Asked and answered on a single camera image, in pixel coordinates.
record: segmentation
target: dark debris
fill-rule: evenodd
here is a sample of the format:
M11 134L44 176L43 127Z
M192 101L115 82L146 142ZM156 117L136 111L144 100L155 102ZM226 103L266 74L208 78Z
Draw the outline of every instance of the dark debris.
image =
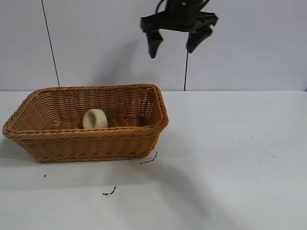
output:
M113 191L111 193L102 193L102 195L105 195L105 196L112 195L115 192L115 189L116 189L116 186L114 187L114 189L113 189Z
M155 158L157 157L157 154L158 154L158 152L155 152L155 156L154 156L154 158L153 158L152 160L150 160L150 161L145 161L145 162L141 162L140 164L146 164L146 163L149 163L149 162L154 161Z

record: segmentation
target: white tabletop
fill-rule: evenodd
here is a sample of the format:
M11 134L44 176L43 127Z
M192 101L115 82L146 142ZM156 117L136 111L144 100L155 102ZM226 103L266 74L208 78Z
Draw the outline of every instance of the white tabletop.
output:
M0 92L1 125L28 93ZM41 164L1 136L0 229L307 229L306 92L164 100L169 125L142 160Z

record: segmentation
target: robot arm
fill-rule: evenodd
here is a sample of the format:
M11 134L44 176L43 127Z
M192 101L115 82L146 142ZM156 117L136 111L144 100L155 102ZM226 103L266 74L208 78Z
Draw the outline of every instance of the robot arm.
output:
M165 10L158 12L163 1L160 0L155 14L141 18L141 29L147 36L150 57L155 58L163 41L159 29L189 32L186 48L192 53L212 34L210 26L215 26L218 21L215 13L201 12L210 0L167 0Z

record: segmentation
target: wicker basket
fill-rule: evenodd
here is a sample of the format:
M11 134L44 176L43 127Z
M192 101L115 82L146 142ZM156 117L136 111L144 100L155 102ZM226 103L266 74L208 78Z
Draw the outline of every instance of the wicker basket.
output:
M109 128L82 129L92 108ZM30 94L2 132L41 162L105 161L147 156L167 123L154 85L57 87Z

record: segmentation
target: black cable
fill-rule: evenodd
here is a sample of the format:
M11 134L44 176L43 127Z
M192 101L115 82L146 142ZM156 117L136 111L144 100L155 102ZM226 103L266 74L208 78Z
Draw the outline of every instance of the black cable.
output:
M160 8L160 6L161 6L162 2L164 2L164 0L160 0L160 1L159 1L159 3L158 3L158 5L157 5L157 7L155 8L155 14L157 14L157 13L158 13L159 8Z
M45 12L43 0L41 0L41 3L42 3L42 7L43 7L43 13L44 13L44 18L45 18L45 23L46 23L46 28L47 28L47 34L48 34L48 38L49 38L49 44L50 44L50 49L51 49L51 54L52 54L52 59L53 59L53 65L54 65L54 69L56 71L58 86L60 87L60 85L59 85L59 75L58 75L56 61L54 59L54 53L53 53L53 48L52 48L52 43L51 43L51 38L50 38L50 33L49 33L49 28L48 28L48 23L47 23L46 12Z
M185 71L185 75L184 75L184 86L183 86L183 91L186 91L186 88L187 88L188 60L189 60L189 52L188 52L188 49L187 49L187 55L186 55L186 71Z

